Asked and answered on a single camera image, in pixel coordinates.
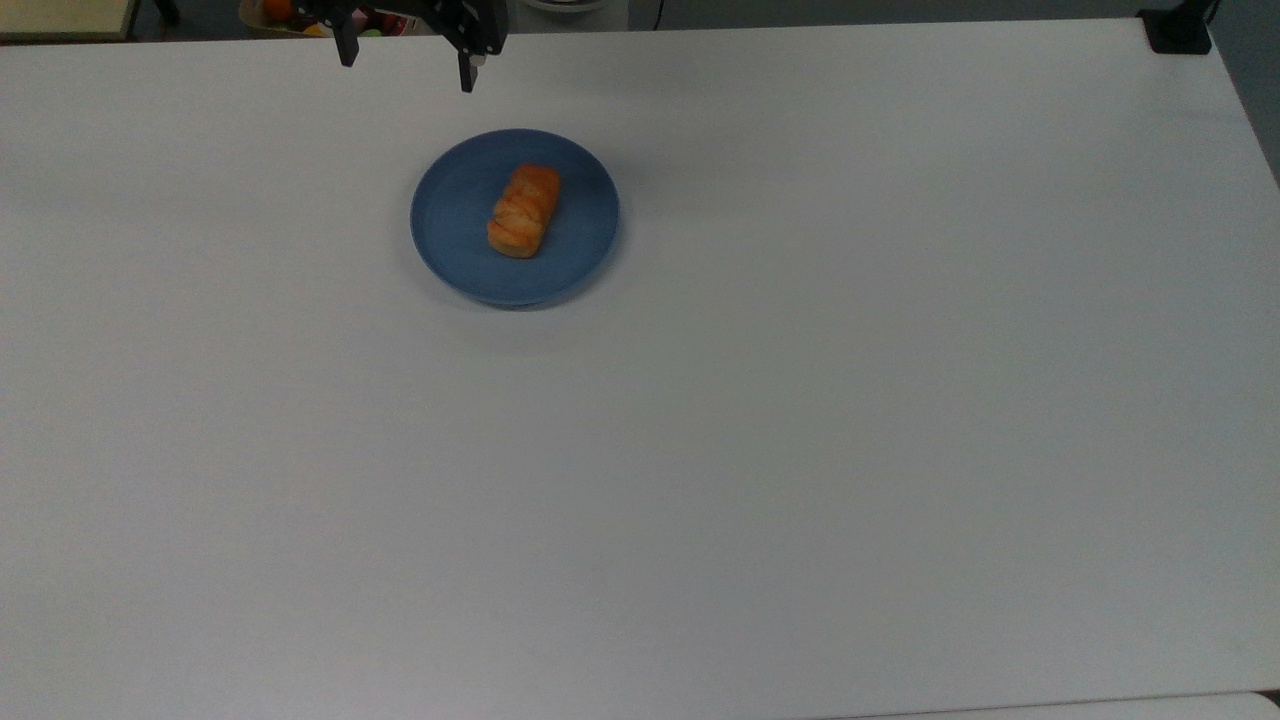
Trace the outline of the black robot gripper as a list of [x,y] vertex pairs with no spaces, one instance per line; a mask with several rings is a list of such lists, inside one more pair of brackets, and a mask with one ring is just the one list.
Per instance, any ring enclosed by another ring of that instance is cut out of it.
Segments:
[[353,14],[366,6],[422,20],[458,51],[460,86],[471,94],[489,55],[500,54],[507,37],[507,10],[502,1],[297,1],[294,13],[319,22],[334,33],[340,64],[351,68],[358,55]]

